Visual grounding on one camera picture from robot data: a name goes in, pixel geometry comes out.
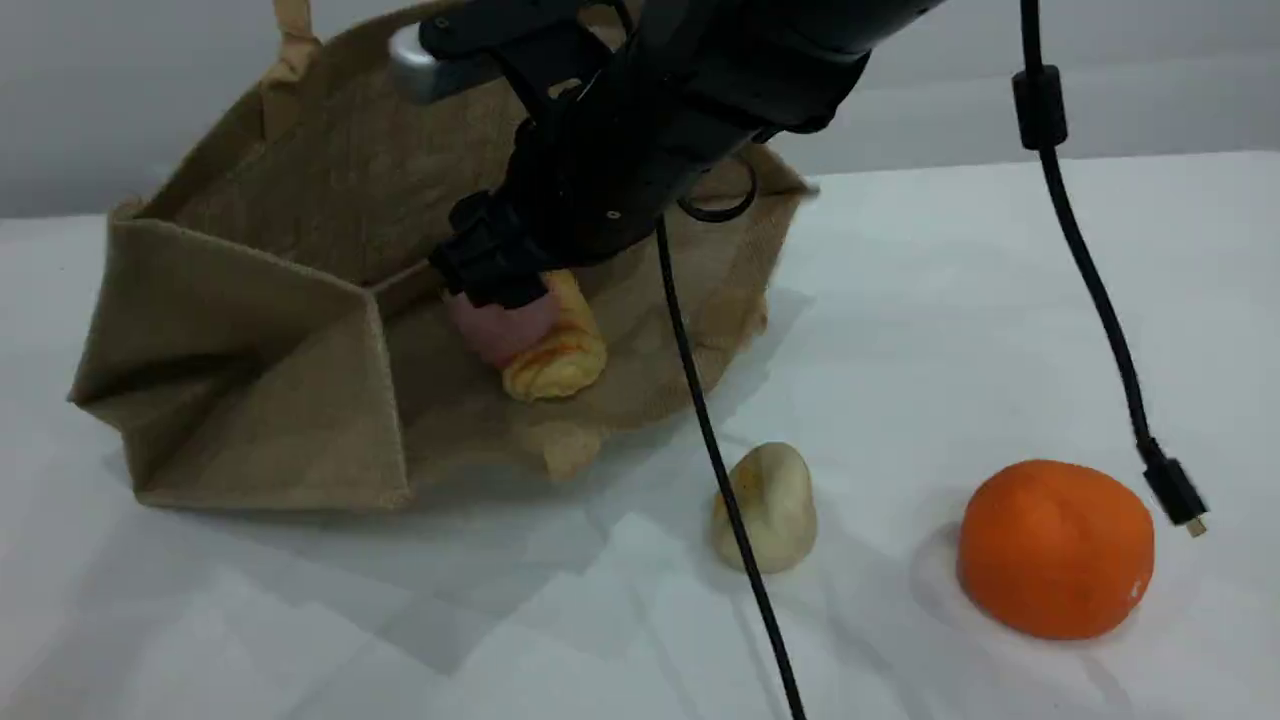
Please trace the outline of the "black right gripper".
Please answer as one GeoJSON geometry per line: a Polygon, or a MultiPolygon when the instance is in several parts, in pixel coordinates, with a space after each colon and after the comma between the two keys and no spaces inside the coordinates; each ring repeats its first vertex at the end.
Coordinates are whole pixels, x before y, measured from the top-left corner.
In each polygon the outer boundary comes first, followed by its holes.
{"type": "Polygon", "coordinates": [[[503,53],[530,111],[495,193],[461,199],[429,261],[452,295],[525,307],[549,269],[590,266],[649,236],[696,178],[771,126],[771,72],[736,54],[503,53]]]}

